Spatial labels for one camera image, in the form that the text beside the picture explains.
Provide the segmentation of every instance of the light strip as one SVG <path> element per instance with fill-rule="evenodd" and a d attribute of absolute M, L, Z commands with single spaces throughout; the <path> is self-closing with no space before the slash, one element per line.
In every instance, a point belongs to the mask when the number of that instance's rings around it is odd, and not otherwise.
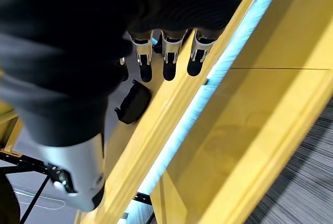
<path fill-rule="evenodd" d="M 199 88 L 173 133 L 171 133 L 171 136 L 163 147 L 161 153 L 152 165 L 146 178 L 140 185 L 138 189 L 139 192 L 151 194 L 158 180 L 170 163 L 172 157 L 181 146 L 194 122 L 199 117 L 203 108 L 208 103 L 232 63 L 244 47 L 246 41 L 258 25 L 271 1 L 272 0 L 254 0 L 238 29 L 234 33 L 229 45 L 207 76 L 209 79 L 208 83 Z"/>

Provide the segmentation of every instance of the silver metal joint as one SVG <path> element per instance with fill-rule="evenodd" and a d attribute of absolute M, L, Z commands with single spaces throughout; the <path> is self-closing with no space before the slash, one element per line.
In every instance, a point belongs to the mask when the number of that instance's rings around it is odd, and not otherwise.
<path fill-rule="evenodd" d="M 215 41 L 216 41 L 215 39 L 209 40 L 208 38 L 205 38 L 204 36 L 200 36 L 198 29 L 196 29 L 195 35 L 193 38 L 193 42 L 192 42 L 192 48 L 191 48 L 191 60 L 195 61 L 198 50 L 202 50 L 203 56 L 200 59 L 200 62 L 203 63 L 206 56 L 212 49 L 212 46 L 214 45 Z"/>
<path fill-rule="evenodd" d="M 168 54 L 170 53 L 174 54 L 172 63 L 176 64 L 179 53 L 181 52 L 183 38 L 184 36 L 181 39 L 175 39 L 174 42 L 168 41 L 167 35 L 162 31 L 162 54 L 166 64 L 169 62 Z"/>
<path fill-rule="evenodd" d="M 120 60 L 120 65 L 124 65 L 125 64 L 125 57 L 122 57 L 119 60 Z"/>
<path fill-rule="evenodd" d="M 137 62 L 139 63 L 139 65 L 142 65 L 142 59 L 143 56 L 145 55 L 147 57 L 147 65 L 151 64 L 151 55 L 152 55 L 152 33 L 148 39 L 136 39 L 134 38 L 131 34 L 131 40 L 134 46 L 134 50 L 135 50 L 135 54 L 136 54 L 136 58 L 137 58 Z"/>

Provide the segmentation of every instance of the striped carpet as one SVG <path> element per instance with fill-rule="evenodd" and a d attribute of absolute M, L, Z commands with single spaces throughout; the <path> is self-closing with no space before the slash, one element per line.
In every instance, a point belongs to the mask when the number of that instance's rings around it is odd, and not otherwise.
<path fill-rule="evenodd" d="M 333 100 L 245 223 L 333 223 Z"/>

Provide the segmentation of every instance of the yellow wooden beam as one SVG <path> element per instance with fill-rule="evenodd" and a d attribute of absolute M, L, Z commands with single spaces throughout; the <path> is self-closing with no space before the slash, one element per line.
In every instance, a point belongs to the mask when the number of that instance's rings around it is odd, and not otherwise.
<path fill-rule="evenodd" d="M 175 79 L 161 82 L 159 88 L 154 90 L 155 97 L 135 129 L 122 124 L 117 127 L 109 140 L 110 146 L 121 141 L 127 143 L 127 146 L 116 145 L 123 148 L 121 155 L 115 154 L 112 150 L 108 151 L 107 157 L 115 155 L 119 159 L 111 158 L 113 159 L 111 165 L 106 163 L 106 166 L 111 166 L 112 169 L 106 182 L 105 201 L 97 211 L 85 215 L 81 223 L 117 223 L 195 93 L 205 82 L 212 66 L 230 41 L 252 1 L 242 1 L 213 46 L 199 76 L 190 77 L 186 72 L 191 49 L 191 41 L 188 41 L 178 58 Z"/>
<path fill-rule="evenodd" d="M 151 194 L 158 224 L 243 223 L 333 93 L 333 0 L 273 0 Z"/>

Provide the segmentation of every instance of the white cable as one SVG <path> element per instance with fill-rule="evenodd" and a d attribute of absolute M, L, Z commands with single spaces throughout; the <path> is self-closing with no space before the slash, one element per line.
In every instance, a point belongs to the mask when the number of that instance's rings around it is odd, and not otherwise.
<path fill-rule="evenodd" d="M 35 197 L 35 195 L 33 193 L 29 193 L 27 191 L 24 191 L 24 190 L 20 190 L 20 189 L 14 189 L 14 192 L 16 194 L 20 194 L 20 195 L 24 195 L 24 196 L 27 196 L 27 197 Z M 63 200 L 58 200 L 58 199 L 54 199 L 54 198 L 49 198 L 49 197 L 46 197 L 46 196 L 39 196 L 39 198 L 45 198 L 45 199 L 49 199 L 49 200 L 52 200 L 52 201 L 57 201 L 57 202 L 62 202 L 63 203 L 63 206 L 59 207 L 59 208 L 49 208 L 49 207 L 45 207 L 45 206 L 41 206 L 41 205 L 35 205 L 36 207 L 41 207 L 41 208 L 44 208 L 44 209 L 48 209 L 48 210 L 59 210 L 59 209 L 62 209 L 66 206 L 66 202 L 63 201 Z"/>
<path fill-rule="evenodd" d="M 30 205 L 30 203 L 26 203 L 26 202 L 19 202 L 19 203 Z M 65 207 L 66 203 L 64 203 L 63 206 L 61 206 L 59 208 L 49 208 L 49 207 L 44 207 L 44 206 L 40 206 L 40 205 L 37 205 L 37 204 L 35 204 L 34 206 L 41 207 L 41 208 L 48 209 L 48 210 L 59 210 L 59 209 L 62 209 L 63 207 Z"/>

